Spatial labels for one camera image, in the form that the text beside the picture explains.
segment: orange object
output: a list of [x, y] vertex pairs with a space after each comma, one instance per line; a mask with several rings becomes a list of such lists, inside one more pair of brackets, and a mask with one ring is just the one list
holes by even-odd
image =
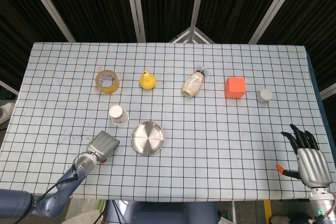
[[279, 173], [283, 174], [283, 172], [285, 171], [285, 169], [281, 166], [281, 165], [278, 165], [276, 164], [275, 165], [275, 168], [278, 170]]
[[226, 98], [240, 99], [246, 93], [244, 77], [229, 77], [224, 84]]

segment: red block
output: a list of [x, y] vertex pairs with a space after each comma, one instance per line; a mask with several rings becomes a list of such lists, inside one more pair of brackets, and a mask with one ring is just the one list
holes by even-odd
[[226, 98], [240, 99], [246, 93], [244, 77], [229, 77], [224, 84]]

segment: stainless steel bowl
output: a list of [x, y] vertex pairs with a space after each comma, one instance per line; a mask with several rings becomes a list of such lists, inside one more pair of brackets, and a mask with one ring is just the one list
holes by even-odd
[[134, 149], [144, 155], [158, 152], [164, 144], [164, 132], [154, 122], [143, 122], [133, 130], [131, 141]]

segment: toy pear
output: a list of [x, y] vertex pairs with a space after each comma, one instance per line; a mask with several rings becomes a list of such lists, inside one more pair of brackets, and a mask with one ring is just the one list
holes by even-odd
[[144, 71], [140, 77], [140, 85], [143, 89], [152, 89], [155, 87], [156, 78], [154, 75], [150, 74], [148, 71]]

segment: green light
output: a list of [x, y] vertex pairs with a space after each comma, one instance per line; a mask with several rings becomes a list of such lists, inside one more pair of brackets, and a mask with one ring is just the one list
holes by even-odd
[[317, 212], [319, 213], [319, 215], [324, 215], [324, 211], [322, 209], [319, 209]]

